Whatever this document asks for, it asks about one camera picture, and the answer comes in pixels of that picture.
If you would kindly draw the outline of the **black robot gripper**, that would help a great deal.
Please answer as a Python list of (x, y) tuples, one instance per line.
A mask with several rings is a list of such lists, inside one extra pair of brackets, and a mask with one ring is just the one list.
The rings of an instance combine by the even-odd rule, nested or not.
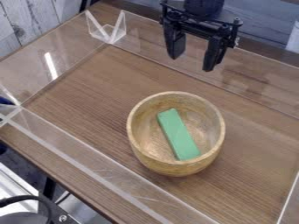
[(242, 19), (223, 9), (225, 0), (161, 0), (164, 43), (168, 56), (176, 60), (185, 50), (185, 34), (208, 39), (204, 72), (221, 62), (227, 48), (239, 42)]

